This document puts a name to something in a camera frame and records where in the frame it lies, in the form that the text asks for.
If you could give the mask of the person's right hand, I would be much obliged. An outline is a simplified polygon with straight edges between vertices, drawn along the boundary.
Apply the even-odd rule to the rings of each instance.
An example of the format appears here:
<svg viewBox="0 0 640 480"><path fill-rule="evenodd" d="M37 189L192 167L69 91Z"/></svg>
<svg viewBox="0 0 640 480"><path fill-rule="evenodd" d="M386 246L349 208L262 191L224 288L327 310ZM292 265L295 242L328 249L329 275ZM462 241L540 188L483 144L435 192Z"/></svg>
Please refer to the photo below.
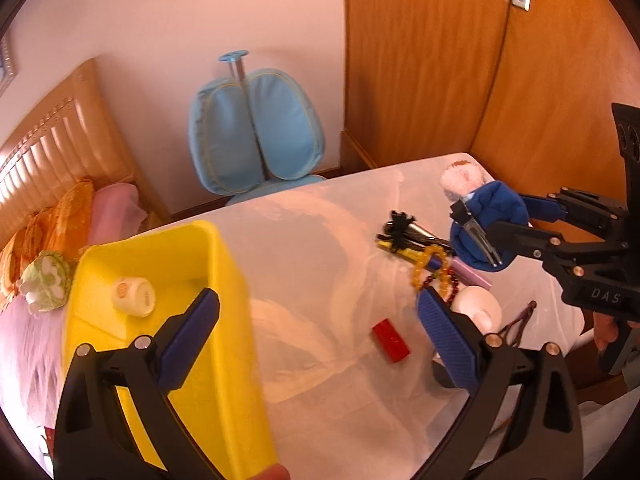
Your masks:
<svg viewBox="0 0 640 480"><path fill-rule="evenodd" d="M599 352L603 352L609 344L616 341L618 329L615 318L611 315L593 313L593 339Z"/></svg>

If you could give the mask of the person's left hand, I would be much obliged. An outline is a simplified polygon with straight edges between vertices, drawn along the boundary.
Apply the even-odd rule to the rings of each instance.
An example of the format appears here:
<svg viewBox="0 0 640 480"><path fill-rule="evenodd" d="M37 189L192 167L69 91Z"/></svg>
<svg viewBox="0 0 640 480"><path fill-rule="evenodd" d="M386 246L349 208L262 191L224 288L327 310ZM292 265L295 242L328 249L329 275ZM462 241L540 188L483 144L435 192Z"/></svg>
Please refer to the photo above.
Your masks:
<svg viewBox="0 0 640 480"><path fill-rule="evenodd" d="M250 480L291 480L290 472L281 464L274 464L250 477Z"/></svg>

